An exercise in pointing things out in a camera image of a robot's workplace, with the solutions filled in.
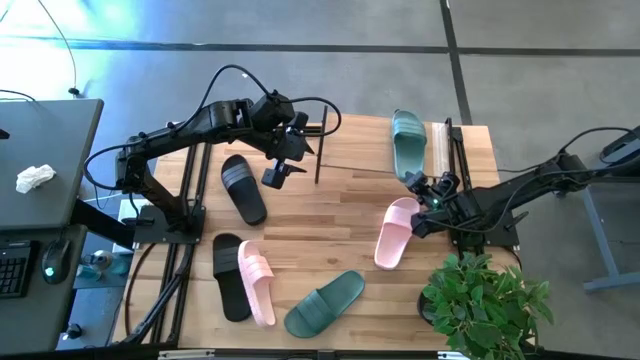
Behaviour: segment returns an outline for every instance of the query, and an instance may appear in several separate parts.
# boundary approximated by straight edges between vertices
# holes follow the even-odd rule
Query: white tissue
[[[16,180],[16,191],[26,194],[29,190],[51,180],[55,174],[56,172],[49,165],[42,165],[39,168],[30,166],[28,169],[18,174],[18,180]]]

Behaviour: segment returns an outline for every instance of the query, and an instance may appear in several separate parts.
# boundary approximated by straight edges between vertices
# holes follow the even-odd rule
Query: green slide sandal
[[[321,289],[307,295],[284,318],[287,331],[310,338],[324,331],[360,296],[364,279],[353,270],[345,271]]]
[[[424,124],[409,111],[396,110],[391,119],[393,163],[398,180],[405,180],[407,171],[424,171],[424,148],[427,135]]]

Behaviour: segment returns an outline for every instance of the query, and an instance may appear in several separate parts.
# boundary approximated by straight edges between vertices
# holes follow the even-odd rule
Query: concrete floor
[[[13,5],[0,23],[0,34],[56,36],[37,3],[29,3]],[[640,6],[634,0],[450,0],[458,46],[530,50],[519,56],[461,55],[458,69],[457,59],[452,66],[449,54],[438,49],[449,44],[439,0],[45,4],[70,38],[129,41],[131,50],[74,50],[78,87],[106,104],[93,151],[184,119],[213,72],[231,62],[246,66],[269,88],[289,96],[324,96],[347,113],[389,116],[396,108],[407,108],[430,121],[450,116],[457,123],[488,125],[501,167],[521,168],[546,159],[589,127],[633,127],[639,122],[640,57],[629,52],[640,48]],[[150,42],[162,43],[164,51],[135,50]],[[177,50],[178,43],[188,45],[182,47],[187,50]],[[250,51],[248,46],[247,51],[230,52],[202,51],[202,45],[194,44],[389,47],[358,53],[331,46],[327,52],[296,47]],[[72,72],[66,50],[51,41],[4,38],[0,45],[1,87],[38,99],[68,98]],[[584,56],[533,56],[540,49],[608,49],[611,56],[595,57],[589,51]],[[454,82],[455,71],[461,71],[464,88]],[[460,116],[460,91],[467,95],[469,118]],[[229,72],[210,99],[258,95],[249,80]],[[319,119],[320,105],[302,109]],[[571,150],[592,159],[616,136],[596,135]],[[97,176],[105,183],[114,179],[112,162],[110,156],[96,161]],[[84,190],[93,197],[92,188]],[[117,203],[111,201],[107,212],[117,212]],[[638,357],[640,286],[591,295],[582,290],[584,281],[603,276],[605,268],[579,196],[561,201],[547,196],[523,208],[530,211],[518,225],[524,272],[550,280],[557,320],[542,327],[541,344],[560,351]],[[627,265],[638,270],[637,261]],[[117,297],[91,291],[91,296],[78,297],[73,316],[108,334],[97,329],[109,329],[113,313],[85,311],[83,306],[91,305],[81,300],[100,298],[115,307]]]

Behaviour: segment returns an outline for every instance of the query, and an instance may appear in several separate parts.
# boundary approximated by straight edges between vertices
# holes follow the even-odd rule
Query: wooden table
[[[335,116],[330,116],[327,129],[335,122]],[[431,124],[426,127],[429,136]],[[463,126],[463,134],[473,185],[496,184],[499,178],[487,127]],[[427,159],[433,156],[431,143]],[[317,149],[318,143],[311,146]],[[180,347],[448,349],[445,337],[434,333],[416,309],[431,272],[449,253],[456,253],[448,234],[412,238],[396,270],[381,270],[373,263],[386,208],[400,197],[412,196],[391,172],[390,146],[388,118],[344,115],[342,128],[325,139],[319,184],[313,180],[317,159],[307,155],[296,166],[308,173],[291,175],[282,190],[260,185],[269,216],[264,224],[251,227],[242,221],[222,186],[220,169],[227,157],[242,154],[260,179],[271,161],[240,142],[216,145],[204,200],[207,220],[191,270]],[[185,157],[186,150],[175,152],[160,158],[156,166],[156,178],[174,194],[179,191]],[[224,318],[212,262],[212,240],[224,232],[258,240],[275,274],[271,284],[277,318],[274,327],[260,328],[251,318],[240,323]],[[503,249],[486,251],[493,254],[495,267],[516,264],[512,254]],[[130,304],[134,326],[158,296],[166,252],[167,246],[156,246],[141,268]],[[362,295],[320,335],[311,339],[290,335],[283,324],[287,312],[311,290],[349,269],[363,275],[366,285]],[[124,338],[122,314],[120,311],[114,340]],[[163,339],[171,314],[169,310]]]

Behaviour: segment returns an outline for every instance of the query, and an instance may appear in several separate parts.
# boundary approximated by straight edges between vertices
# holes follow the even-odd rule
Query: potted plant
[[[489,270],[490,258],[449,255],[429,277],[418,311],[436,332],[448,336],[452,350],[470,359],[524,359],[521,342],[537,342],[536,320],[553,323],[544,304],[549,282],[523,281],[515,266],[502,273]]]

